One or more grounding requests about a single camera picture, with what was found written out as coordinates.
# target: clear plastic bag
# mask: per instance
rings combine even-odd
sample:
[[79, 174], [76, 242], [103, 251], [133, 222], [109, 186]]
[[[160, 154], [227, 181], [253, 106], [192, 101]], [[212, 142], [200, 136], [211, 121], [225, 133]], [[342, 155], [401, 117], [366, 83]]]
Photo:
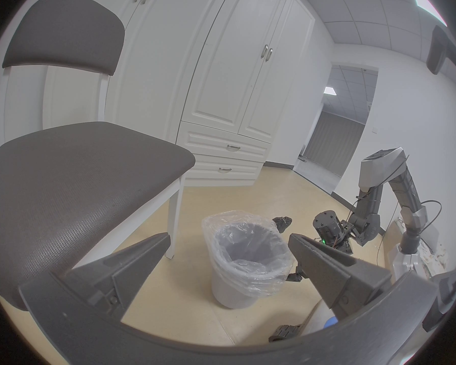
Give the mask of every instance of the clear plastic bag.
[[280, 290], [294, 258], [272, 220], [229, 211], [204, 218], [201, 226], [213, 269], [225, 283], [251, 297]]

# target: white door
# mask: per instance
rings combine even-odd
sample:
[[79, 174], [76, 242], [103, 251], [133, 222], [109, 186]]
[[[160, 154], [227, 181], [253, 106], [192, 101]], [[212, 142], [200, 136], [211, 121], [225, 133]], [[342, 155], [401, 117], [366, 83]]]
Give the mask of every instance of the white door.
[[[124, 27], [141, 0], [94, 0], [117, 15]], [[43, 100], [43, 128], [96, 120], [101, 75], [50, 66]]]
[[[136, 9], [126, 29], [117, 72], [108, 85], [106, 121], [175, 143], [188, 88], [179, 93], [186, 66], [199, 32], [205, 29], [202, 39], [206, 39], [213, 23], [214, 17], [207, 25], [206, 17], [213, 10], [216, 14], [222, 3], [146, 0]], [[178, 96], [182, 98], [179, 111]]]
[[239, 134], [272, 143], [298, 64], [306, 52], [314, 18], [299, 0], [287, 0], [264, 59]]
[[199, 58], [183, 121], [238, 132], [285, 1], [225, 1]]

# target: waste bin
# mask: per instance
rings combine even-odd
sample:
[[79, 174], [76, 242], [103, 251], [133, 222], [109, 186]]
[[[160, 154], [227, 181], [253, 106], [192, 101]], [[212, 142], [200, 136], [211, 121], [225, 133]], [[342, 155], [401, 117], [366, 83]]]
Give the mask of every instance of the waste bin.
[[222, 305], [249, 307], [281, 289], [294, 260], [273, 221], [230, 211], [205, 218], [202, 227], [213, 295]]

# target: ceiling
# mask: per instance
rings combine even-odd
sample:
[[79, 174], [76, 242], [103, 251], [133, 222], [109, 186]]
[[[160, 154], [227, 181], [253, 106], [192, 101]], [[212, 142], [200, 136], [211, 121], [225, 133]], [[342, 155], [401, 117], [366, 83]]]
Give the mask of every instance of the ceiling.
[[[426, 62], [432, 30], [447, 27], [415, 0], [308, 0], [335, 43], [382, 47]], [[456, 66], [446, 59], [441, 72], [456, 83]]]
[[333, 65], [328, 87], [334, 88], [336, 96], [323, 96], [323, 111], [365, 124], [368, 118], [368, 103], [373, 101], [378, 72], [370, 69]]

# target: white wardrobe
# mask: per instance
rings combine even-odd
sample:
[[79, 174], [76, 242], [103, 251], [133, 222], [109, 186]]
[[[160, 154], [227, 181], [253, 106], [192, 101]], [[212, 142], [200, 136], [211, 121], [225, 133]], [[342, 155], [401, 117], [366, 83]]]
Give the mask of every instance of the white wardrobe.
[[[187, 186], [254, 183], [314, 25], [299, 0], [96, 0], [125, 26], [105, 120], [190, 150]], [[100, 75], [49, 67], [43, 126], [96, 120]]]

